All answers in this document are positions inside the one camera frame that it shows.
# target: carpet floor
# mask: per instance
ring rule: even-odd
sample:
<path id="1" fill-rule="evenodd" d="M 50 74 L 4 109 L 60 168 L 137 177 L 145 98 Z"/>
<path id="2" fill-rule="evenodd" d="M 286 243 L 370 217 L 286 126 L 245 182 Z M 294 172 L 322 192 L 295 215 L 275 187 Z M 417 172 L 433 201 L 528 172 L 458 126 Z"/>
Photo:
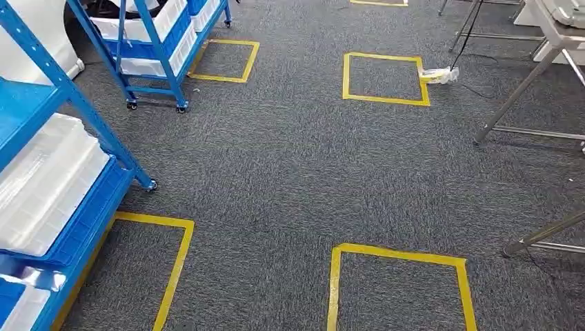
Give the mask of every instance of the carpet floor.
<path id="1" fill-rule="evenodd" d="M 242 0 L 216 39 L 259 42 L 246 83 L 187 78 L 190 112 L 144 95 L 126 109 L 82 32 L 76 84 L 142 166 L 120 210 L 192 219 L 195 232 L 164 330 L 325 330 L 332 248 L 340 243 L 467 259 L 479 330 L 583 330 L 582 257 L 503 245 L 585 209 L 578 141 L 472 137 L 535 67 L 530 41 L 471 39 L 457 83 L 430 106 L 341 98 L 346 52 L 422 58 L 445 68 L 469 3 L 407 7 L 349 0 Z M 486 4 L 478 32 L 538 35 Z M 251 46 L 211 43 L 196 72 L 238 77 Z M 351 94 L 421 99 L 416 67 L 353 57 Z M 502 124 L 581 133 L 585 94 L 553 65 Z M 583 243 L 583 227 L 555 238 Z M 151 330 L 182 230 L 118 221 L 63 330 Z M 338 330 L 465 330 L 452 268 L 346 254 Z"/>

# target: white plastic tray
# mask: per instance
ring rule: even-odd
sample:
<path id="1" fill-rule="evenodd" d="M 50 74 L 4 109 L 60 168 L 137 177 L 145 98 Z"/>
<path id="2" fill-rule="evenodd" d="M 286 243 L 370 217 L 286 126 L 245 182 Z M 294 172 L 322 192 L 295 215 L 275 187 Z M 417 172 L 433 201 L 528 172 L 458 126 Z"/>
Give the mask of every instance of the white plastic tray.
<path id="1" fill-rule="evenodd" d="M 44 255 L 107 161 L 79 119 L 54 114 L 0 172 L 0 248 Z"/>
<path id="2" fill-rule="evenodd" d="M 191 21 L 189 28 L 181 38 L 179 45 L 175 48 L 175 51 L 170 56 L 169 62 L 172 68 L 172 73 L 177 76 L 179 71 L 183 67 L 183 64 L 189 56 L 189 52 L 195 45 L 197 40 L 197 33 L 195 32 L 195 25 Z M 122 72 L 124 74 L 149 74 L 152 76 L 165 77 L 163 66 L 158 60 L 151 59 L 133 59 L 133 58 L 122 58 L 121 60 Z"/>
<path id="3" fill-rule="evenodd" d="M 191 21 L 195 25 L 195 31 L 203 31 L 205 25 L 207 25 L 218 6 L 219 0 L 207 0 L 205 5 L 199 11 L 199 14 L 191 16 Z"/>
<path id="4" fill-rule="evenodd" d="M 0 327 L 0 331 L 23 331 L 32 329 L 49 296 L 49 290 L 41 290 L 27 285 L 16 306 Z"/>
<path id="5" fill-rule="evenodd" d="M 187 0 L 169 0 L 165 3 L 159 14 L 152 19 L 161 41 L 166 38 L 186 6 Z M 98 27 L 104 39 L 118 40 L 118 19 L 104 19 L 99 17 L 90 17 L 90 19 Z M 150 42 L 150 37 L 141 19 L 126 19 L 124 21 L 124 33 L 124 39 Z"/>

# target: yellow floor marking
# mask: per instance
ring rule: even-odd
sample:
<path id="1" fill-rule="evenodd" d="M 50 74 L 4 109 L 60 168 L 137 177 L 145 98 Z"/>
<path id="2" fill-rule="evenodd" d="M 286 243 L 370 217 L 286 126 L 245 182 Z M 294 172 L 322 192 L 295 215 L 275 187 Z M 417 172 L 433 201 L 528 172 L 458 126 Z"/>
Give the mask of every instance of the yellow floor marking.
<path id="1" fill-rule="evenodd" d="M 409 99 L 396 99 L 396 98 L 385 98 L 385 97 L 370 97 L 367 95 L 356 95 L 349 93 L 349 76 L 350 76 L 350 63 L 351 57 L 369 57 L 371 59 L 383 59 L 383 60 L 393 60 L 393 61 L 412 61 L 417 64 L 417 72 L 415 73 L 418 76 L 418 72 L 422 71 L 422 59 L 420 57 L 395 57 L 392 55 L 381 55 L 381 54 L 371 54 L 371 53 L 362 53 L 362 52 L 348 52 L 344 54 L 344 71 L 343 71 L 343 87 L 341 89 L 341 97 L 343 99 L 354 99 L 354 100 L 362 100 L 362 101 L 374 101 L 374 102 L 386 102 L 386 103 L 400 103 L 403 105 L 414 105 L 414 106 L 430 106 L 430 101 L 428 100 L 428 90 L 426 88 L 426 82 L 419 79 L 419 86 L 421 90 L 421 100 L 409 100 Z"/>
<path id="2" fill-rule="evenodd" d="M 361 5 L 377 5 L 377 6 L 392 6 L 392 7 L 408 7 L 408 0 L 404 0 L 403 3 L 386 3 L 377 1 L 360 1 L 360 0 L 349 0 L 351 3 L 359 3 Z"/>
<path id="3" fill-rule="evenodd" d="M 183 234 L 183 239 L 181 240 L 181 245 L 179 246 L 179 251 L 177 253 L 177 260 L 175 260 L 175 265 L 172 267 L 172 272 L 170 273 L 170 278 L 161 301 L 159 313 L 157 314 L 157 319 L 155 320 L 155 326 L 152 328 L 154 331 L 163 330 L 164 323 L 170 309 L 170 304 L 172 303 L 172 297 L 175 295 L 179 277 L 181 276 L 181 271 L 183 270 L 183 264 L 185 263 L 185 258 L 187 257 L 187 251 L 189 250 L 189 245 L 191 244 L 191 237 L 193 236 L 193 230 L 195 229 L 195 222 L 187 219 L 172 219 L 170 217 L 134 214 L 131 212 L 116 212 L 114 218 L 122 219 L 124 221 L 175 226 L 185 229 L 185 233 Z"/>
<path id="4" fill-rule="evenodd" d="M 203 56 L 203 51 L 205 49 L 201 49 L 193 64 L 189 68 L 189 72 L 187 75 L 190 78 L 196 79 L 207 79 L 211 81 L 230 81 L 232 83 L 245 83 L 248 81 L 248 77 L 250 76 L 250 72 L 252 71 L 252 66 L 254 65 L 254 60 L 256 59 L 256 55 L 258 54 L 258 49 L 260 48 L 260 43 L 257 41 L 248 41 L 248 40 L 232 40 L 232 39 L 209 39 L 209 43 L 227 43 L 230 45 L 248 45 L 252 46 L 252 51 L 250 52 L 250 56 L 248 57 L 248 61 L 246 62 L 246 67 L 244 67 L 244 73 L 241 77 L 223 77 L 223 76 L 215 76 L 211 74 L 196 74 L 195 69 L 197 69 L 197 64 L 201 61 L 201 57 Z"/>
<path id="5" fill-rule="evenodd" d="M 467 331 L 477 331 L 475 325 L 475 314 L 471 302 L 471 290 L 467 280 L 467 271 L 465 269 L 465 259 L 459 257 L 446 257 L 443 255 L 400 252 L 368 245 L 357 245 L 354 243 L 342 243 L 333 248 L 331 252 L 331 271 L 329 276 L 329 313 L 327 314 L 327 331 L 337 329 L 337 312 L 339 310 L 339 273 L 341 272 L 341 253 L 357 253 L 375 255 L 378 257 L 388 257 L 391 259 L 403 259 L 409 261 L 435 263 L 442 265 L 451 265 L 457 271 L 457 282 L 459 284 L 459 293 L 463 306 L 463 315 Z"/>
<path id="6" fill-rule="evenodd" d="M 161 305 L 159 308 L 159 312 L 157 314 L 157 319 L 155 320 L 155 326 L 152 328 L 154 331 L 163 330 L 164 323 L 166 321 L 166 317 L 168 316 L 168 311 L 170 309 L 170 304 L 172 303 L 172 298 L 175 295 L 175 290 L 177 289 L 177 284 L 179 282 L 179 277 L 181 276 L 181 271 L 183 270 L 183 264 L 185 263 L 185 258 L 187 256 L 187 251 L 189 250 L 189 245 L 191 244 L 191 237 L 193 236 L 193 230 L 195 229 L 195 222 L 187 219 L 172 219 L 170 217 L 160 217 L 160 216 L 152 216 L 146 214 L 135 214 L 132 212 L 116 212 L 114 217 L 110 221 L 110 223 L 106 226 L 106 231 L 101 236 L 98 244 L 96 245 L 92 256 L 88 260 L 88 264 L 83 268 L 83 271 L 79 275 L 75 286 L 71 289 L 71 293 L 69 297 L 61 307 L 57 318 L 53 321 L 51 325 L 52 331 L 57 331 L 65 322 L 67 318 L 67 314 L 71 310 L 73 303 L 75 302 L 77 295 L 83 283 L 86 281 L 86 278 L 91 270 L 93 263 L 101 249 L 110 229 L 115 220 L 121 219 L 124 221 L 132 221 L 138 223 L 147 223 L 147 224 L 156 224 L 156 225 L 165 225 L 165 226 L 174 226 L 177 228 L 184 228 L 185 232 L 183 234 L 183 239 L 181 240 L 181 245 L 179 246 L 179 251 L 177 253 L 177 259 L 175 260 L 175 264 L 172 267 L 172 271 L 170 273 L 170 278 L 168 280 L 168 284 L 165 289 L 165 293 L 163 295 L 163 299 L 161 301 Z"/>

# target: blue metal shelving unit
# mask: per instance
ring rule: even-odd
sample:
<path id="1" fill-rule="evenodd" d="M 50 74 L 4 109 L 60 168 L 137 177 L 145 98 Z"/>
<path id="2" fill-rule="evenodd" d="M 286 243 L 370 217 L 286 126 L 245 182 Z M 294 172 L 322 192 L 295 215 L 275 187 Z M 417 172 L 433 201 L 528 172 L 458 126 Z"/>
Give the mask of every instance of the blue metal shelving unit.
<path id="1" fill-rule="evenodd" d="M 66 101 L 76 107 L 86 123 L 95 129 L 102 149 L 111 155 L 44 257 L 0 252 L 0 274 L 16 276 L 19 270 L 36 268 L 39 272 L 37 287 L 52 290 L 33 328 L 44 331 L 49 330 L 69 297 L 132 180 L 136 179 L 147 190 L 156 189 L 157 183 L 142 170 L 138 161 L 116 138 L 97 110 L 31 33 L 7 0 L 0 0 L 0 25 L 53 83 L 53 86 L 42 86 L 0 78 L 0 171 Z M 2 303 L 14 301 L 13 289 L 14 286 L 0 286 Z"/>
<path id="2" fill-rule="evenodd" d="M 116 60 L 111 55 L 110 48 L 107 47 L 106 42 L 102 39 L 101 34 L 97 31 L 94 27 L 92 22 L 89 19 L 86 11 L 83 9 L 83 6 L 79 3 L 79 0 L 67 0 L 69 6 L 71 7 L 72 11 L 75 13 L 75 16 L 79 20 L 79 23 L 86 31 L 88 36 L 90 37 L 91 42 L 94 44 L 95 48 L 97 49 L 98 54 L 103 59 L 106 67 L 108 67 L 110 73 L 114 77 L 115 81 L 120 85 L 124 97 L 126 98 L 126 105 L 128 109 L 136 109 L 137 108 L 137 98 L 135 92 L 147 92 L 147 93 L 159 93 L 159 94 L 168 94 L 175 97 L 177 100 L 177 112 L 184 113 L 187 110 L 189 102 L 183 96 L 183 92 L 181 91 L 181 83 L 184 80 L 185 76 L 187 75 L 187 69 L 189 65 L 192 63 L 195 55 L 203 45 L 203 42 L 209 35 L 209 32 L 213 29 L 213 26 L 216 24 L 217 20 L 221 16 L 222 12 L 226 13 L 226 20 L 224 23 L 227 27 L 230 27 L 232 18 L 230 13 L 230 5 L 228 0 L 221 0 L 218 8 L 213 13 L 211 19 L 200 33 L 197 34 L 197 41 L 195 45 L 189 52 L 189 55 L 181 67 L 179 74 L 175 76 L 172 71 L 172 68 L 169 63 L 169 58 L 165 55 L 163 44 L 157 34 L 155 29 L 155 25 L 152 22 L 152 17 L 148 12 L 146 4 L 144 0 L 135 0 L 136 7 L 140 14 L 140 17 L 143 21 L 144 27 L 150 37 L 152 42 L 152 48 L 155 52 L 155 59 L 159 60 L 162 64 L 162 68 L 165 72 L 166 77 L 159 77 L 154 75 L 132 75 L 132 74 L 124 74 L 120 69 L 120 56 L 122 45 L 127 42 L 123 38 L 123 27 L 124 27 L 124 14 L 123 10 L 121 10 L 121 14 L 119 15 L 119 34 L 118 34 L 118 41 L 117 41 L 117 53 L 116 53 Z M 125 8 L 126 1 L 122 0 L 121 7 Z M 129 83 L 129 78 L 147 78 L 153 79 L 158 81 L 167 81 L 170 88 L 150 88 L 145 86 L 134 86 Z"/>

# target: blue metal post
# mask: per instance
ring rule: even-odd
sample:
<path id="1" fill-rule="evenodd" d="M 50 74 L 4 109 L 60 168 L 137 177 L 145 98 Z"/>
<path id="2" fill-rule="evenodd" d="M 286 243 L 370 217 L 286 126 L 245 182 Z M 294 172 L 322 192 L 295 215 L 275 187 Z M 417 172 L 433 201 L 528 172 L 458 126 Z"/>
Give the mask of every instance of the blue metal post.
<path id="1" fill-rule="evenodd" d="M 120 1 L 120 13 L 118 14 L 118 42 L 116 43 L 116 72 L 122 73 L 122 43 L 124 40 L 124 22 L 126 21 L 126 0 Z"/>
<path id="2" fill-rule="evenodd" d="M 229 24 L 232 22 L 232 13 L 230 12 L 230 2 L 226 1 L 226 20 L 224 23 Z"/>
<path id="3" fill-rule="evenodd" d="M 170 85 L 170 89 L 175 94 L 175 98 L 177 98 L 177 107 L 186 108 L 188 106 L 187 100 L 183 97 L 183 92 L 181 91 L 181 86 L 172 72 L 172 68 L 170 67 L 170 63 L 168 62 L 168 57 L 163 52 L 163 46 L 161 44 L 161 39 L 159 38 L 159 33 L 155 28 L 155 24 L 152 22 L 152 17 L 144 3 L 144 0 L 135 0 L 134 1 L 136 8 L 138 9 L 138 13 L 142 18 L 142 24 L 146 28 L 146 32 L 148 32 L 148 36 L 150 37 L 150 42 L 152 42 L 157 57 L 159 58 L 161 65 L 163 66 L 163 70 L 166 74 L 168 84 Z"/>
<path id="4" fill-rule="evenodd" d="M 93 23 L 90 21 L 90 18 L 83 9 L 83 6 L 79 3 L 79 0 L 67 0 L 67 3 L 69 3 L 69 7 L 71 7 L 71 10 L 81 24 L 81 27 L 90 37 L 91 42 L 94 44 L 99 56 L 103 59 L 103 63 L 114 77 L 114 80 L 122 88 L 122 92 L 126 98 L 126 101 L 136 102 L 136 96 L 132 91 L 128 90 L 128 86 L 130 86 L 128 80 L 116 71 L 116 64 L 110 55 L 108 47 L 103 43 L 101 35 L 93 26 Z"/>
<path id="5" fill-rule="evenodd" d="M 102 121 L 97 110 L 77 89 L 77 86 L 28 29 L 7 0 L 0 0 L 0 25 L 55 86 L 67 91 L 69 100 L 77 106 L 79 114 L 97 131 L 100 142 L 104 143 L 124 163 L 127 169 L 134 171 L 140 185 L 144 188 L 154 188 L 155 182 L 144 172 L 138 161 L 124 147 L 108 124 Z"/>

